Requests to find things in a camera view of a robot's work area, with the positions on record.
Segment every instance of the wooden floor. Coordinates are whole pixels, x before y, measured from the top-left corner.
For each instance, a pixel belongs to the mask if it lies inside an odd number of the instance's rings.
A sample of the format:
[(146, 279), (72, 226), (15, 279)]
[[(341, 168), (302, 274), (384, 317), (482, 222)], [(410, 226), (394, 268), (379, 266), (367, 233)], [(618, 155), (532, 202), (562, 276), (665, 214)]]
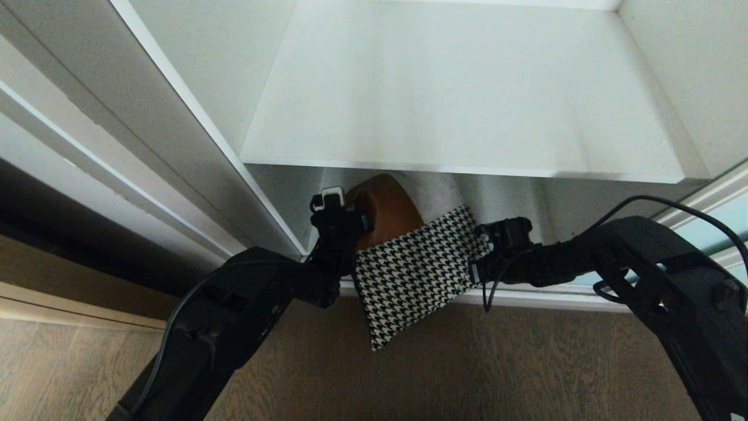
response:
[[(103, 420), (155, 333), (0, 321), (0, 420)], [(294, 303), (210, 420), (698, 420), (632, 315), (448, 306), (369, 349), (357, 300)]]

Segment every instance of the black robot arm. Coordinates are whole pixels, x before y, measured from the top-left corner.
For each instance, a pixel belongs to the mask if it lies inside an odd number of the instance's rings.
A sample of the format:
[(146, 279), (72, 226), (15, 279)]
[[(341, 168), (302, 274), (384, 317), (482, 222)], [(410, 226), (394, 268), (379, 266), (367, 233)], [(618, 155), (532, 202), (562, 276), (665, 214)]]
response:
[[(323, 190), (310, 207), (319, 231), (310, 258), (253, 248), (208, 275), (174, 310), (159, 353), (108, 421), (202, 420), (293, 298), (322, 308), (334, 302), (340, 277), (355, 269), (355, 244), (371, 227), (364, 213), (345, 208), (341, 189)], [(657, 335), (704, 420), (746, 416), (746, 288), (673, 231), (630, 217), (543, 246), (530, 241), (525, 218), (478, 229), (494, 244), (471, 265), (484, 298), (488, 282), (542, 287), (596, 271), (603, 281), (595, 290)]]
[[(484, 284), (500, 278), (544, 287), (597, 272), (596, 291), (628, 306), (657, 335), (705, 421), (746, 417), (748, 294), (730, 272), (640, 216), (552, 246), (533, 244), (531, 229), (525, 218), (481, 225), (494, 248), (474, 263), (474, 276)], [(626, 279), (628, 272), (635, 277)]]

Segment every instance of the shelf board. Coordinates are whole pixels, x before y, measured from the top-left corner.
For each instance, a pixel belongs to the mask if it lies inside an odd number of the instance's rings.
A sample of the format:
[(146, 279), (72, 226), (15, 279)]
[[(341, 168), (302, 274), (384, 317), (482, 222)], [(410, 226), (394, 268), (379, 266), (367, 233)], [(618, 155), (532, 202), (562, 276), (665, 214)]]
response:
[(705, 178), (687, 133), (663, 117), (669, 104), (653, 98), (647, 72), (615, 13), (300, 0), (240, 157), (546, 178)]

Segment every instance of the brown object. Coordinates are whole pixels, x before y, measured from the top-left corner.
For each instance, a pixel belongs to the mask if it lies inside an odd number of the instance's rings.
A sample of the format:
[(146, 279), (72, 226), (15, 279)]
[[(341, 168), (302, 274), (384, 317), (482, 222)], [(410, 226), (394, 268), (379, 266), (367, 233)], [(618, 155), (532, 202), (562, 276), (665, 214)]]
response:
[(368, 249), (423, 226), (423, 218), (400, 183), (380, 174), (358, 184), (346, 195), (346, 203), (366, 211), (374, 231), (364, 235), (357, 249)]

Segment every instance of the houndstooth fabric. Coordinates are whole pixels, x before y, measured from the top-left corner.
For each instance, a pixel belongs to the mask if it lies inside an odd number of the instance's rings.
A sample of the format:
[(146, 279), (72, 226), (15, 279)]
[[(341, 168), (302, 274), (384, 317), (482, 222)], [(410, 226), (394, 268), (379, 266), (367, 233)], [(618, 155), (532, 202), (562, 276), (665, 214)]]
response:
[(358, 252), (356, 288), (372, 349), (473, 288), (468, 266), (488, 252), (473, 235), (470, 208), (459, 208), (398, 238)]

